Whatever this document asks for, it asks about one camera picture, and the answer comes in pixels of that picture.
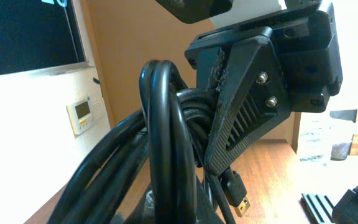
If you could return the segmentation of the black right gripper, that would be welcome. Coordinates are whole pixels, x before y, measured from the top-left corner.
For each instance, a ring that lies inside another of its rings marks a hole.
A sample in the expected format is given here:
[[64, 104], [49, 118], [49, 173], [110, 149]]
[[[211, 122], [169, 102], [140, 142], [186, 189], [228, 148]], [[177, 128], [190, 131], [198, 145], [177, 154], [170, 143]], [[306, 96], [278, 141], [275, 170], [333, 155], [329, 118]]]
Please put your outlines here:
[[[241, 40], [253, 35], [258, 36]], [[233, 43], [227, 61], [222, 47]], [[291, 109], [325, 111], [343, 81], [332, 1], [311, 1], [202, 33], [185, 58], [197, 69], [197, 88], [220, 92], [204, 155], [213, 175], [286, 120]]]

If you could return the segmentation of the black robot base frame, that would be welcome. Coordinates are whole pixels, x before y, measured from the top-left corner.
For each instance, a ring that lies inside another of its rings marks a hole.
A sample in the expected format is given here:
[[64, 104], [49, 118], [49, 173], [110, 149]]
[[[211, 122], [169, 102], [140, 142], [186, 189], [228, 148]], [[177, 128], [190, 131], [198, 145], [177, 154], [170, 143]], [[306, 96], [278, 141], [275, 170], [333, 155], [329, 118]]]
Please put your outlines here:
[[327, 195], [302, 194], [301, 206], [311, 223], [358, 224], [358, 185], [334, 204]]

